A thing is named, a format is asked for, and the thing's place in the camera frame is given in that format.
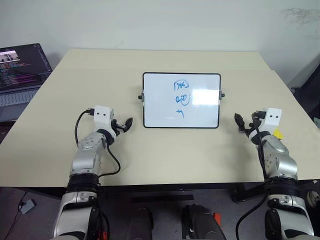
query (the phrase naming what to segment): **red component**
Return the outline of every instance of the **red component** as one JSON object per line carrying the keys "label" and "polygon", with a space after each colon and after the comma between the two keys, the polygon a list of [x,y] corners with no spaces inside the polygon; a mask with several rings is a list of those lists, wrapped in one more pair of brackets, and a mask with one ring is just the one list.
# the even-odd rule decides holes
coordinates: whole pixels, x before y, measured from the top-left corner
{"label": "red component", "polygon": [[219,226],[221,227],[221,214],[215,212],[213,214],[213,217],[216,220],[216,222],[219,224]]}
{"label": "red component", "polygon": [[103,232],[102,239],[103,240],[108,240],[108,233],[106,231]]}

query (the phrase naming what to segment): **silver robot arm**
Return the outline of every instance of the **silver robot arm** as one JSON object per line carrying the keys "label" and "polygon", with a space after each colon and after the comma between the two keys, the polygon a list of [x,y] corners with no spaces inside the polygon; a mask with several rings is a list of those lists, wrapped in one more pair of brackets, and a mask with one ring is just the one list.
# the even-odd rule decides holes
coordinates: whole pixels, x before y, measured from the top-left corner
{"label": "silver robot arm", "polygon": [[105,215],[98,201],[101,156],[120,134],[118,129],[128,131],[133,119],[119,125],[113,119],[113,109],[104,106],[88,109],[87,113],[93,116],[94,132],[77,145],[69,183],[53,229],[53,239],[56,240],[96,240],[102,234],[109,234],[101,223]]}
{"label": "silver robot arm", "polygon": [[265,214],[265,235],[269,240],[320,239],[314,236],[305,201],[299,196],[297,163],[273,135],[281,114],[276,108],[257,111],[252,114],[251,129],[245,128],[239,114],[234,115],[239,131],[257,145],[270,207]]}

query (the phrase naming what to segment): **blue handwriting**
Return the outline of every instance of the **blue handwriting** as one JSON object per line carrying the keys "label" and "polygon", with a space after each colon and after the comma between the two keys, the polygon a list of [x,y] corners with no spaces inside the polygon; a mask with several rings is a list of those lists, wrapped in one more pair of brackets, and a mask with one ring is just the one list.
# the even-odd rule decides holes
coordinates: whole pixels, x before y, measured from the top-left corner
{"label": "blue handwriting", "polygon": [[185,118],[184,112],[182,110],[178,109],[176,112],[182,114],[182,117]]}
{"label": "blue handwriting", "polygon": [[174,90],[179,90],[182,88],[187,89],[188,87],[189,87],[189,83],[184,79],[181,79],[181,80],[174,82]]}
{"label": "blue handwriting", "polygon": [[189,95],[183,94],[180,97],[176,96],[175,97],[175,102],[176,103],[180,102],[183,106],[187,106],[189,104],[189,102],[190,102],[190,94]]}

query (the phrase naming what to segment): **beige tabletop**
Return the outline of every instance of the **beige tabletop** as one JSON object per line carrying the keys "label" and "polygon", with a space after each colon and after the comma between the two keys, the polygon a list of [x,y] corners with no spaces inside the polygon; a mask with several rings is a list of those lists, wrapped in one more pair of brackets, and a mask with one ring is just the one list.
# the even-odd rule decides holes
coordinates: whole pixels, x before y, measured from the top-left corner
{"label": "beige tabletop", "polygon": [[[144,128],[137,98],[144,72],[220,73],[219,127]],[[95,105],[113,108],[120,123],[133,117],[132,128],[110,146],[122,169],[101,180],[106,186],[262,181],[256,148],[234,121],[239,113],[248,124],[262,108],[282,109],[282,141],[299,179],[320,177],[320,130],[258,53],[71,49],[0,145],[0,186],[66,186],[76,120]],[[79,138],[92,130],[86,115]],[[106,152],[101,172],[115,169]]]}

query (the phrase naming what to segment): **laptop keyboard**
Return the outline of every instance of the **laptop keyboard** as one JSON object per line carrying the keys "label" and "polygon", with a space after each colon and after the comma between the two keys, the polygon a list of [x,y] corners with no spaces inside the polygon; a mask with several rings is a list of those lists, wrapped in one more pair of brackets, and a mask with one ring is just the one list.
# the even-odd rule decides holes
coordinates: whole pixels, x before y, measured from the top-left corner
{"label": "laptop keyboard", "polygon": [[0,107],[29,103],[38,90],[0,95]]}

